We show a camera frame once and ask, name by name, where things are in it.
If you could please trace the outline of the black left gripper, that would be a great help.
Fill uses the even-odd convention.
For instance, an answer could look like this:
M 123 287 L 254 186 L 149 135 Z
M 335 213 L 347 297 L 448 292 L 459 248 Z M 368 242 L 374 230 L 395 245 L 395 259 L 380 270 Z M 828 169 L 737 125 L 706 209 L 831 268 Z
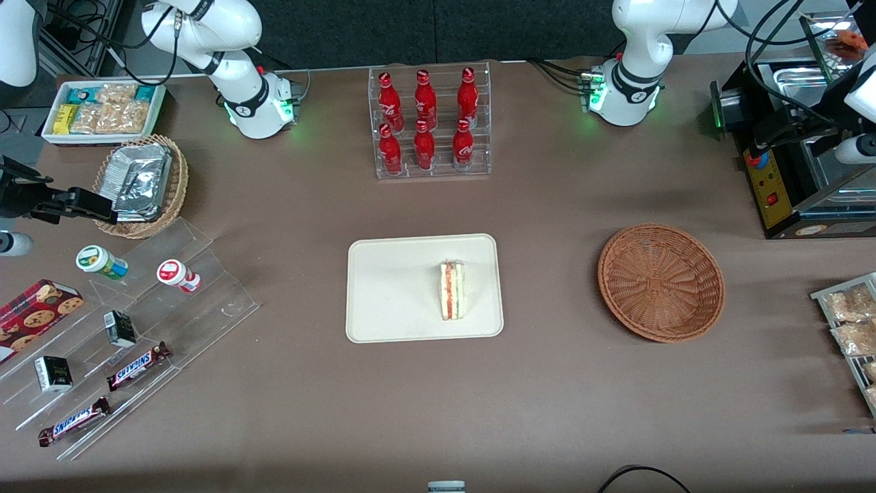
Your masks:
M 749 157 L 760 158 L 772 147 L 789 141 L 852 134 L 852 111 L 845 104 L 844 86 L 789 86 L 786 96 L 797 100 L 792 118 L 764 118 L 751 128 Z

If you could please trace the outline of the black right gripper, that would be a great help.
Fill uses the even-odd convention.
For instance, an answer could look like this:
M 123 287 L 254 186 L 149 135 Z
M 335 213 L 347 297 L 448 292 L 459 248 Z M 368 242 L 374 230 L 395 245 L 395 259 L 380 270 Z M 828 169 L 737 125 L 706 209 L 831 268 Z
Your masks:
M 52 177 L 43 177 L 34 168 L 12 158 L 2 156 L 1 218 L 14 219 L 24 216 L 41 221 L 56 221 L 57 216 L 40 212 L 42 203 L 49 202 L 49 211 L 58 216 L 89 218 L 115 225 L 118 212 L 113 210 L 113 201 L 85 188 L 69 188 L 53 191 L 48 184 Z

